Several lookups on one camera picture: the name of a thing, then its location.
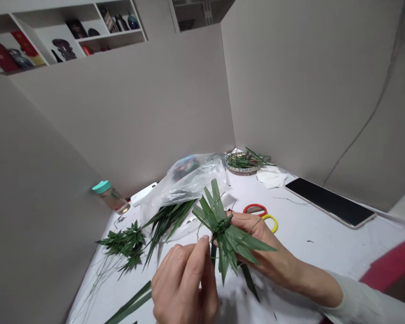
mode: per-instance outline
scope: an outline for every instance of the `white sleeve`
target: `white sleeve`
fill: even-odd
[[[338,307],[320,307],[334,323],[403,324],[405,304],[364,283],[328,271],[339,283],[343,300]]]

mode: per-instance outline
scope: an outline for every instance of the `right hand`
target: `right hand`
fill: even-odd
[[[231,214],[233,215],[233,219],[231,220],[232,225],[278,250],[277,252],[251,250],[258,264],[254,264],[240,255],[237,255],[237,260],[258,270],[275,284],[289,290],[295,290],[300,284],[302,262],[282,245],[267,227],[266,223],[262,220],[260,221],[261,218],[258,215],[226,212],[227,217]]]

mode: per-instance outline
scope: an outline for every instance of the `wire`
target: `wire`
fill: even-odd
[[[405,17],[405,1],[404,1],[403,6],[402,6],[402,11],[400,13],[399,22],[398,22],[397,28],[396,28],[395,40],[394,40],[394,43],[393,43],[393,48],[391,50],[390,64],[388,65],[386,76],[385,76],[385,79],[384,79],[384,83],[382,85],[382,89],[381,89],[381,92],[379,94],[378,101],[377,101],[377,103],[375,105],[375,108],[372,111],[372,113],[370,114],[370,116],[369,116],[368,120],[366,121],[366,123],[364,123],[363,127],[360,129],[359,133],[356,135],[356,137],[353,139],[353,141],[350,143],[350,145],[348,145],[346,150],[342,153],[341,157],[336,161],[334,167],[331,169],[328,176],[325,178],[325,180],[323,182],[323,187],[325,186],[325,184],[327,183],[327,180],[332,175],[334,169],[336,169],[336,167],[338,166],[339,162],[342,160],[342,158],[345,156],[345,154],[348,152],[348,150],[351,148],[351,146],[354,145],[354,143],[360,137],[361,133],[363,133],[363,131],[365,130],[367,125],[370,123],[372,118],[375,116],[375,113],[377,112],[377,110],[378,110],[378,108],[379,108],[379,106],[380,106],[380,104],[381,104],[381,102],[383,100],[383,97],[384,97],[384,95],[386,93],[386,90],[387,90],[387,86],[390,83],[390,80],[392,78],[393,68],[395,66],[397,55],[399,53],[399,48],[400,48],[400,45],[401,45],[401,26],[402,26],[402,23],[404,21],[404,17]]]

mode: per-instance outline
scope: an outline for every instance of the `blue bottle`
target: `blue bottle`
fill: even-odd
[[[131,13],[129,13],[129,16],[127,17],[127,23],[132,30],[139,28],[138,20],[136,20],[136,18],[132,16]]]

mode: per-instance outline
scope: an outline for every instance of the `clear plastic bag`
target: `clear plastic bag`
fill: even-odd
[[[211,190],[211,181],[214,178],[217,179],[219,192],[226,196],[231,191],[231,187],[226,172],[225,155],[196,154],[178,160],[158,185],[141,201],[141,226],[148,223],[162,206],[201,198],[204,187]],[[180,239],[188,232],[195,230],[196,222],[192,221],[193,219],[191,209],[170,241]],[[149,234],[150,231],[151,226],[148,226],[144,232]]]

